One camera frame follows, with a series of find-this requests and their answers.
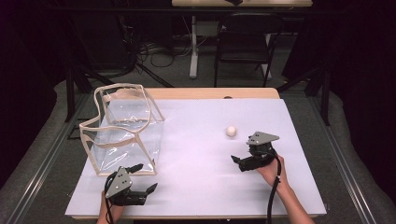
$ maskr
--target clear plastic bag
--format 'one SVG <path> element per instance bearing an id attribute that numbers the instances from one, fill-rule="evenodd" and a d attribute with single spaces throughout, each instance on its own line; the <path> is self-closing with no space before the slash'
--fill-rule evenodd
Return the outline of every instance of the clear plastic bag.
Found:
<path id="1" fill-rule="evenodd" d="M 93 97 L 98 115 L 79 128 L 96 174 L 142 163 L 132 175 L 156 175 L 164 117 L 149 93 L 142 85 L 114 84 L 96 89 Z"/>

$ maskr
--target ping pong ball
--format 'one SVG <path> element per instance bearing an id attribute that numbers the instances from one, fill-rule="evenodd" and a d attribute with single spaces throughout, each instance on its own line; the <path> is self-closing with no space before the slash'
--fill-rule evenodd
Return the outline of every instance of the ping pong ball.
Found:
<path id="1" fill-rule="evenodd" d="M 230 126 L 226 131 L 227 135 L 230 137 L 234 137 L 236 135 L 236 128 L 234 126 Z"/>

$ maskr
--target desk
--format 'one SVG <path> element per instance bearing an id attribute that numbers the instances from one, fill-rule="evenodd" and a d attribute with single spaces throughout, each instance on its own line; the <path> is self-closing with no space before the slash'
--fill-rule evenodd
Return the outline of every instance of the desk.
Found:
<path id="1" fill-rule="evenodd" d="M 290 184 L 302 205 L 311 216 L 326 214 L 288 109 L 275 89 L 148 92 L 165 116 L 158 174 L 132 176 L 132 189 L 143 190 L 154 183 L 158 187 L 144 206 L 127 206 L 125 218 L 265 217 L 271 187 L 255 171 L 240 172 L 231 159 L 231 155 L 249 156 L 246 141 L 255 131 L 280 136 L 273 146 L 286 160 Z M 222 99 L 225 96 L 233 99 Z M 229 125 L 238 127 L 233 138 L 225 134 Z M 105 182 L 106 178 L 96 176 L 87 161 L 65 214 L 74 218 L 97 217 Z M 277 196 L 273 215 L 286 215 Z"/>
<path id="2" fill-rule="evenodd" d="M 225 0 L 172 0 L 174 7 L 234 7 Z M 311 0 L 245 0 L 238 7 L 311 7 Z M 190 78 L 197 78 L 198 49 L 196 40 L 196 18 L 192 16 L 191 22 L 191 67 Z M 262 71 L 266 71 L 267 64 L 262 65 Z"/>

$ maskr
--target white tabletop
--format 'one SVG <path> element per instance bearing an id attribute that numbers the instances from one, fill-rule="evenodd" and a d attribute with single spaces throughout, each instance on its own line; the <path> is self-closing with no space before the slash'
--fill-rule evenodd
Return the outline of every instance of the white tabletop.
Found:
<path id="1" fill-rule="evenodd" d="M 174 7 L 233 7 L 225 0 L 172 0 Z M 311 7 L 311 0 L 244 0 L 239 7 Z"/>
<path id="2" fill-rule="evenodd" d="M 158 183 L 143 206 L 127 206 L 128 218 L 265 217 L 271 187 L 256 171 L 240 172 L 231 155 L 250 156 L 246 141 L 256 131 L 278 135 L 290 184 L 309 215 L 326 214 L 289 111 L 280 99 L 157 100 L 165 116 L 155 176 L 133 176 L 132 190 Z M 225 134 L 237 127 L 233 138 Z M 87 161 L 65 214 L 97 217 L 105 177 Z M 275 197 L 274 216 L 286 215 Z"/>

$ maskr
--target black chair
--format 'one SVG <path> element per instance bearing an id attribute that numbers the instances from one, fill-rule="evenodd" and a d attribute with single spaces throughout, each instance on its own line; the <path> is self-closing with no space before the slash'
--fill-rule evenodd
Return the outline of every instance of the black chair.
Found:
<path id="1" fill-rule="evenodd" d="M 256 70 L 267 64 L 265 87 L 274 55 L 276 39 L 283 31 L 284 22 L 275 14 L 233 13 L 220 20 L 215 59 L 215 87 L 218 84 L 218 67 L 222 63 L 255 63 Z M 265 41 L 266 35 L 272 35 Z"/>

